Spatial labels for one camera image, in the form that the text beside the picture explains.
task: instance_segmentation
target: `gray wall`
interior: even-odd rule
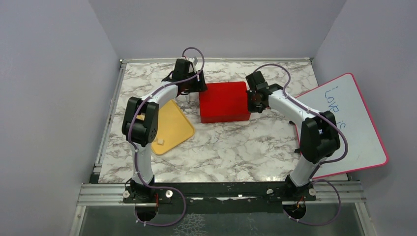
[[[118,57],[87,0],[0,3],[0,235],[68,235]]]
[[[313,61],[319,83],[353,72],[390,156],[362,171],[378,235],[416,235],[417,1],[347,0]]]
[[[346,0],[89,0],[123,59],[313,57]]]

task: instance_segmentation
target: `yellow tray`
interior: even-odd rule
[[[194,127],[173,101],[159,110],[158,133],[152,143],[152,150],[162,155],[194,135]]]

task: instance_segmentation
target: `purple cable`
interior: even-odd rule
[[[340,131],[340,129],[338,129],[337,128],[337,126],[336,125],[334,125],[330,120],[328,120],[327,118],[325,118],[324,116],[322,116],[321,114],[319,114],[319,113],[317,113],[317,112],[314,112],[314,111],[311,111],[311,110],[309,110],[307,107],[305,107],[305,106],[303,106],[303,105],[301,105],[298,101],[296,101],[295,99],[293,99],[291,96],[289,96],[288,94],[287,94],[287,92],[286,92],[286,89],[287,89],[287,86],[288,86],[288,84],[290,84],[290,82],[291,82],[291,74],[290,74],[290,72],[285,68],[285,67],[283,67],[283,66],[281,66],[281,65],[278,65],[278,64],[274,64],[274,63],[268,63],[268,64],[265,64],[265,65],[261,65],[261,66],[259,66],[258,68],[256,68],[253,72],[256,72],[256,71],[258,71],[259,69],[261,69],[261,68],[263,68],[263,67],[265,67],[265,66],[270,66],[270,65],[272,65],[272,66],[277,66],[277,67],[279,67],[279,68],[281,68],[281,69],[283,69],[286,73],[287,73],[287,75],[288,75],[288,81],[286,82],[286,84],[284,85],[284,87],[282,88],[282,92],[283,92],[283,94],[285,95],[285,97],[288,99],[288,100],[290,100],[292,103],[294,103],[295,105],[297,105],[298,107],[300,107],[301,109],[303,109],[304,111],[306,111],[307,113],[311,113],[311,114],[313,114],[313,115],[315,115],[315,116],[317,116],[317,117],[319,117],[320,119],[322,119],[322,120],[324,120],[326,123],[328,123],[333,129],[335,129],[338,133],[339,133],[339,135],[342,137],[342,140],[343,140],[343,143],[345,144],[345,151],[343,152],[343,154],[342,154],[342,156],[341,157],[339,157],[339,158],[337,158],[337,159],[334,159],[334,160],[330,160],[330,161],[322,161],[322,162],[320,162],[317,166],[316,166],[316,168],[313,170],[313,172],[311,173],[311,175],[310,175],[310,177],[309,177],[309,179],[313,179],[313,176],[317,173],[317,171],[319,170],[319,168],[320,168],[320,166],[322,166],[323,164],[326,164],[326,163],[333,163],[333,162],[337,162],[337,161],[340,161],[340,160],[342,160],[343,158],[345,158],[346,157],[346,155],[348,154],[348,141],[347,141],[347,139],[346,139],[346,137],[345,137],[345,135],[342,133],[342,131]],[[292,217],[290,217],[290,216],[288,216],[291,220],[294,220],[294,221],[296,221],[296,222],[298,222],[298,223],[301,223],[301,224],[304,224],[304,225],[310,225],[310,226],[323,226],[323,225],[327,225],[327,224],[330,224],[330,223],[332,223],[334,220],[336,220],[336,218],[339,216],[339,213],[340,213],[340,210],[341,210],[341,208],[342,208],[342,203],[341,203],[341,200],[340,200],[340,195],[339,195],[339,192],[337,191],[337,189],[336,189],[336,187],[334,187],[334,185],[333,184],[331,184],[329,181],[327,181],[327,180],[325,180],[325,179],[317,179],[317,180],[315,180],[315,181],[312,181],[312,184],[315,184],[315,183],[317,183],[317,182],[326,182],[326,183],[328,183],[334,190],[335,190],[335,192],[336,192],[336,194],[337,194],[337,198],[338,198],[338,200],[339,200],[339,207],[338,207],[338,211],[337,211],[337,214],[333,217],[333,219],[331,219],[331,220],[329,220],[329,221],[327,221],[327,222],[325,222],[325,223],[322,223],[322,224],[312,224],[312,223],[307,223],[307,222],[302,222],[302,221],[299,221],[299,220],[297,220],[297,219],[294,219],[294,218],[292,218]]]
[[[152,95],[152,97],[153,96],[155,96],[159,91],[161,91],[162,89],[164,89],[165,87],[168,87],[168,86],[172,86],[172,85],[176,85],[176,84],[180,84],[180,83],[184,83],[184,82],[187,82],[187,81],[190,81],[190,80],[192,80],[192,79],[194,79],[194,78],[196,78],[200,73],[201,73],[201,71],[203,70],[203,68],[204,68],[204,63],[205,63],[205,61],[204,61],[204,55],[203,55],[203,53],[198,49],[198,48],[195,48],[195,47],[188,47],[188,48],[186,48],[186,49],[184,49],[184,51],[182,52],[182,56],[184,56],[184,53],[187,51],[187,50],[189,50],[189,49],[194,49],[194,50],[196,50],[197,52],[199,52],[200,53],[200,55],[201,55],[201,58],[202,58],[202,65],[201,65],[201,69],[197,72],[197,74],[195,74],[195,75],[193,75],[193,76],[191,76],[190,78],[188,78],[188,79],[185,79],[185,80],[181,80],[181,81],[177,81],[177,82],[173,82],[173,83],[169,83],[169,84],[166,84],[165,86],[161,86],[161,87],[159,87],[158,89],[156,89],[153,93],[151,93],[151,95]],[[146,223],[146,222],[144,222],[144,221],[142,221],[142,220],[140,220],[139,218],[138,218],[138,216],[136,215],[136,213],[135,213],[135,217],[136,217],[136,223],[138,223],[138,222],[140,222],[140,223],[143,223],[144,225],[151,225],[151,226],[159,226],[159,227],[167,227],[167,226],[172,226],[172,225],[174,225],[174,224],[176,224],[176,223],[178,223],[184,216],[185,216],[185,210],[186,210],[186,201],[185,201],[185,196],[184,196],[184,194],[183,193],[181,193],[181,191],[179,191],[178,189],[176,189],[176,188],[172,188],[172,187],[168,187],[168,186],[161,186],[161,187],[155,187],[155,186],[150,186],[149,184],[147,184],[145,181],[144,181],[144,179],[142,178],[142,175],[141,175],[141,173],[139,172],[139,167],[138,167],[138,152],[137,152],[137,150],[138,150],[138,147],[136,146],[136,144],[134,143],[134,142],[132,142],[132,139],[131,139],[131,136],[132,136],[132,128],[133,128],[133,124],[135,123],[135,121],[136,121],[136,116],[139,114],[139,111],[141,110],[141,108],[143,107],[143,105],[148,101],[150,99],[150,96],[148,96],[148,97],[146,97],[143,101],[142,101],[142,103],[139,105],[139,107],[138,107],[138,109],[136,109],[136,112],[135,112],[135,115],[133,116],[133,119],[132,119],[132,122],[131,122],[131,125],[130,125],[130,127],[129,127],[129,131],[127,132],[127,140],[129,141],[129,143],[130,144],[132,144],[132,146],[135,148],[135,154],[134,154],[134,163],[133,163],[133,167],[134,167],[134,169],[135,169],[135,172],[137,172],[138,173],[138,177],[139,177],[139,179],[141,180],[141,182],[142,182],[142,184],[145,186],[145,187],[148,187],[148,188],[152,188],[152,189],[169,189],[169,190],[173,190],[173,191],[176,191],[176,192],[178,192],[180,195],[181,195],[181,197],[182,197],[182,202],[184,203],[184,210],[182,211],[182,214],[181,214],[181,216],[177,219],[177,220],[175,220],[175,221],[173,221],[173,222],[171,222],[171,223],[168,223],[168,224],[154,224],[154,223]]]

